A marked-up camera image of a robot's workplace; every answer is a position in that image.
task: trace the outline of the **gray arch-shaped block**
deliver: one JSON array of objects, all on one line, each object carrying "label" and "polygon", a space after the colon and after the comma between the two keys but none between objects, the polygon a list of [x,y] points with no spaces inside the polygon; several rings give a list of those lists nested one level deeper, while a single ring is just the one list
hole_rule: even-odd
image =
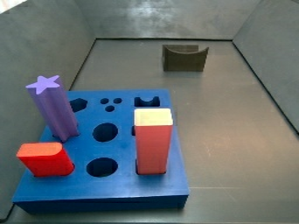
[{"label": "gray arch-shaped block", "polygon": [[197,45],[164,45],[163,70],[201,72],[209,48],[199,51]]}]

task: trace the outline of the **gray floor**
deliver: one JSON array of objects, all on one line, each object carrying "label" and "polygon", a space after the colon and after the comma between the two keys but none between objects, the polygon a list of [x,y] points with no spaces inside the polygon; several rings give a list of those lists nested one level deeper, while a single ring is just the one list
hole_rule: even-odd
[{"label": "gray floor", "polygon": [[[203,73],[164,73],[163,44],[209,47]],[[168,88],[191,196],[185,208],[29,215],[8,222],[298,222],[298,136],[232,43],[99,40],[72,90]]]}]

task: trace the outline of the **circular hole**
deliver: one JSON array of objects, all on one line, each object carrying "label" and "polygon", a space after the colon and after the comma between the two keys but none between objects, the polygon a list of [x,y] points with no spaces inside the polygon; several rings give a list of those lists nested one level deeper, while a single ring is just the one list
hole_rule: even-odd
[{"label": "circular hole", "polygon": [[103,178],[117,170],[117,162],[108,157],[93,159],[87,166],[87,172],[92,177]]},{"label": "circular hole", "polygon": [[107,108],[105,108],[105,111],[107,112],[112,112],[115,110],[115,107],[113,106],[107,106]]},{"label": "circular hole", "polygon": [[116,98],[116,99],[113,100],[113,103],[119,104],[121,101],[123,101],[123,100],[121,100],[120,98]]},{"label": "circular hole", "polygon": [[100,100],[100,103],[101,103],[101,104],[107,104],[107,103],[108,103],[108,98],[103,98],[103,99]]},{"label": "circular hole", "polygon": [[113,123],[101,123],[92,132],[95,139],[104,143],[111,141],[117,136],[117,126]]}]

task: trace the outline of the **pink rectangular block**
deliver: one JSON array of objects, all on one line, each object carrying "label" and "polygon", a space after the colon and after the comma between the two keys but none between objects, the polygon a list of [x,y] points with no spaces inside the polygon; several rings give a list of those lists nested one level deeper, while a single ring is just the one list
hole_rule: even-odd
[{"label": "pink rectangular block", "polygon": [[136,171],[139,175],[164,174],[173,128],[168,108],[135,110]]}]

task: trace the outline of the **dark gray block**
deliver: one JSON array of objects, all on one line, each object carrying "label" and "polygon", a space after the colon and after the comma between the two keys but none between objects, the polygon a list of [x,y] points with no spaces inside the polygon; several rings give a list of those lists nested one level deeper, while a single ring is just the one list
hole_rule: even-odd
[{"label": "dark gray block", "polygon": [[234,38],[267,91],[299,131],[299,4],[264,0]]},{"label": "dark gray block", "polygon": [[163,45],[163,70],[201,72],[209,48],[197,45]]},{"label": "dark gray block", "polygon": [[259,0],[76,0],[99,39],[232,39]]},{"label": "dark gray block", "polygon": [[40,74],[59,74],[68,89],[95,37],[72,0],[29,0],[0,15],[0,220],[24,166],[15,153],[39,140],[43,118],[25,85]]}]

